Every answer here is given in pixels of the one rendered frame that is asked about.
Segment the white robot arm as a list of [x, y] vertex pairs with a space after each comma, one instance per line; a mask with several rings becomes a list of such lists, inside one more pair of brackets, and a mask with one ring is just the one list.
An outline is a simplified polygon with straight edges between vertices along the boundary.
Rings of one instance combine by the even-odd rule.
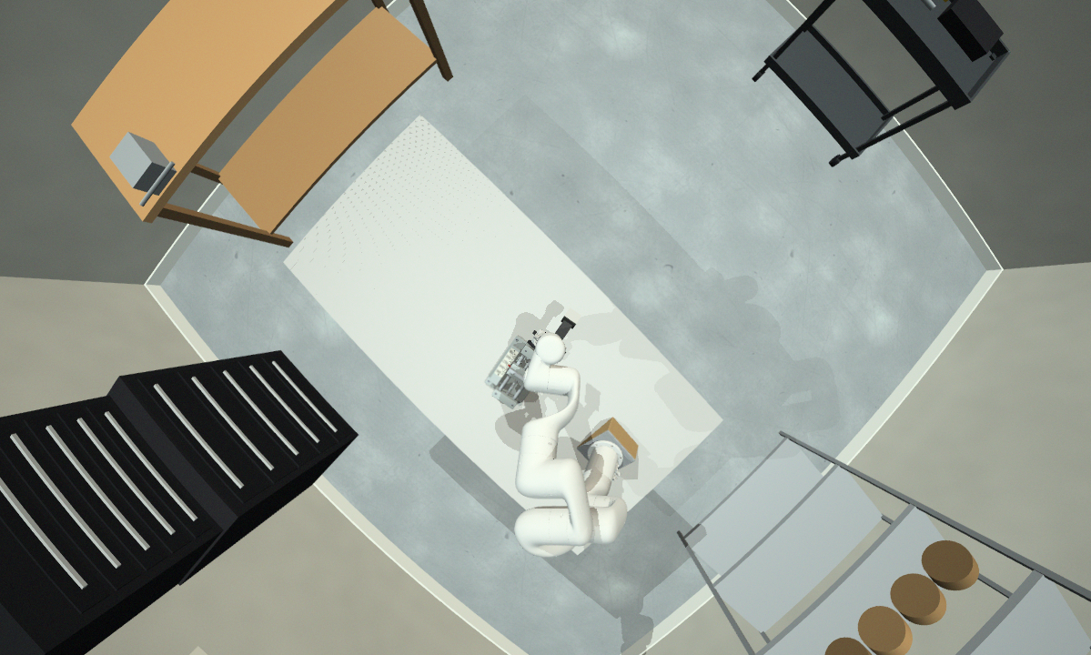
[[537, 344], [523, 378], [528, 391], [570, 397], [570, 405], [561, 413], [530, 420], [521, 428], [516, 489], [528, 498], [562, 499], [567, 503], [567, 507], [533, 507], [521, 511], [516, 519], [513, 525], [516, 539], [521, 548], [538, 557], [558, 557], [588, 541], [611, 544], [627, 521], [627, 503], [608, 495], [611, 483], [618, 479], [614, 472], [621, 475], [623, 455], [619, 445], [606, 440], [594, 442], [585, 473], [577, 458], [556, 458], [558, 434], [577, 413], [580, 374], [577, 368], [554, 364], [563, 359], [562, 340], [580, 317], [570, 309], [556, 333], [533, 333]]

